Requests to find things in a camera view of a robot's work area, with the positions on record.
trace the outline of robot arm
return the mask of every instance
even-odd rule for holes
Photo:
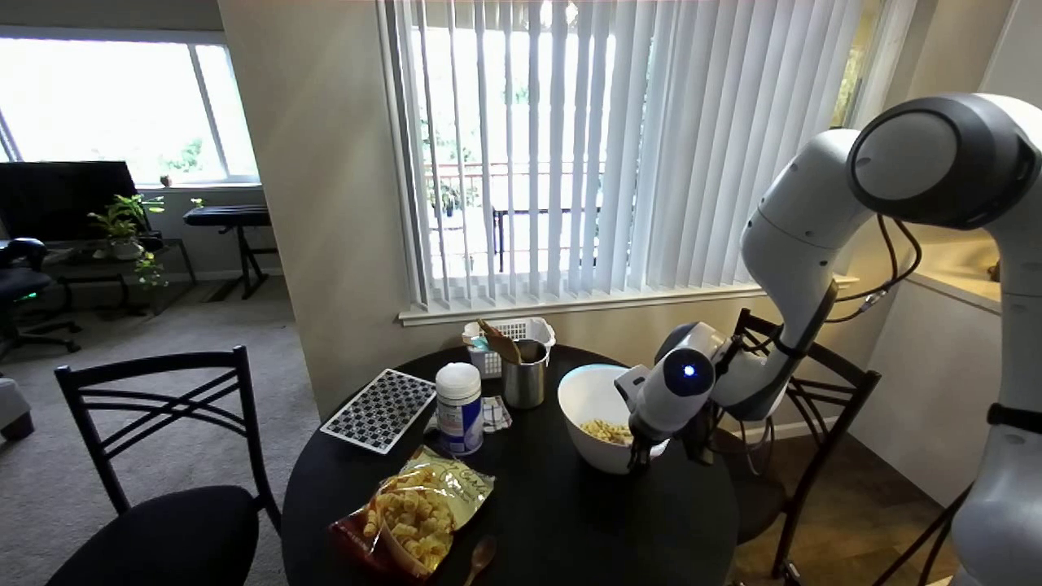
[[[865,131],[810,140],[745,228],[743,260],[779,305],[779,348],[734,354],[712,400],[743,420],[769,417],[825,316],[836,251],[868,214],[988,228],[1004,258],[1004,388],[970,499],[955,518],[967,582],[1042,578],[1042,112],[1012,98],[920,98]],[[677,432],[711,394],[666,386],[670,354],[627,398],[636,431]]]

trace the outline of bowl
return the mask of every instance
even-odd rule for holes
[[[627,426],[627,404],[614,391],[614,377],[622,377],[624,373],[627,369],[617,366],[582,366],[564,375],[557,388],[557,408],[566,420],[566,437],[594,469],[610,476],[627,476],[627,446],[595,440],[582,431],[582,425],[603,420],[611,426]],[[654,443],[651,460],[656,460],[664,449],[666,440]]]

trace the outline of vertical blinds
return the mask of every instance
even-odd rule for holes
[[[417,304],[745,285],[862,0],[385,0]]]

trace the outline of snack bag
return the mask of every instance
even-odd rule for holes
[[[493,476],[422,446],[372,495],[362,537],[385,543],[409,578],[422,581],[449,557],[451,534],[471,521],[493,484]]]

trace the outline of black round table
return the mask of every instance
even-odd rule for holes
[[[445,362],[470,362],[470,354],[445,348],[398,373],[433,382]],[[463,582],[481,534],[494,534],[498,543],[484,582],[725,582],[738,525],[725,467],[699,462],[684,440],[673,440],[643,476],[603,476],[586,467],[557,411],[557,382],[579,366],[614,362],[557,346],[546,404],[515,413],[511,431],[487,432],[484,446],[467,460],[494,476],[494,495],[456,534],[433,582]],[[331,543],[329,525],[362,507],[378,482],[431,440],[427,417],[391,456],[372,456],[325,432],[307,443],[284,501],[284,564],[292,586],[381,582]]]

